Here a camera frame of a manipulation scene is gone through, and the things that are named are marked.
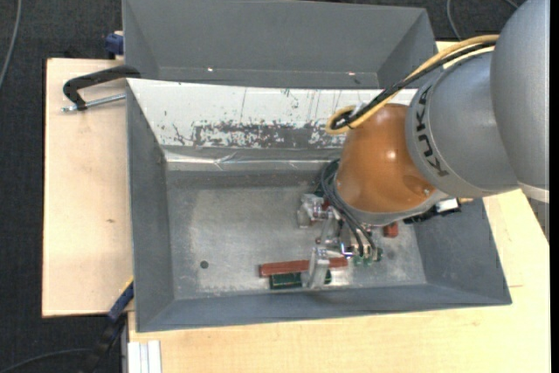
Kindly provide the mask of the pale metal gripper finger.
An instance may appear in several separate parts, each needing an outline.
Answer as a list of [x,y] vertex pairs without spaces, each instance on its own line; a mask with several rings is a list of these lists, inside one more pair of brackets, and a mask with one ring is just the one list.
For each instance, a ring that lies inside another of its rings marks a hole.
[[307,287],[311,289],[322,287],[325,284],[328,268],[328,252],[325,249],[315,247],[309,261]]
[[328,218],[325,199],[315,194],[304,194],[297,210],[297,223],[300,228],[308,228]]

